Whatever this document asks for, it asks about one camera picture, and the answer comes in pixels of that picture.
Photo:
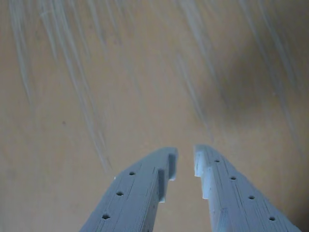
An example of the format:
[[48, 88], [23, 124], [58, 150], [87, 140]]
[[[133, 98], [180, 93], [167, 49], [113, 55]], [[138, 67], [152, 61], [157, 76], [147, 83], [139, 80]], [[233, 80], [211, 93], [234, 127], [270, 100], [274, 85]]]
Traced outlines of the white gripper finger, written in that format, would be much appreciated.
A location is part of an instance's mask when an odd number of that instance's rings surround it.
[[176, 178], [177, 158], [177, 148], [163, 147], [120, 172], [81, 231], [153, 231], [158, 205]]
[[195, 146], [195, 176], [208, 200], [214, 232], [297, 232], [280, 210], [221, 153]]

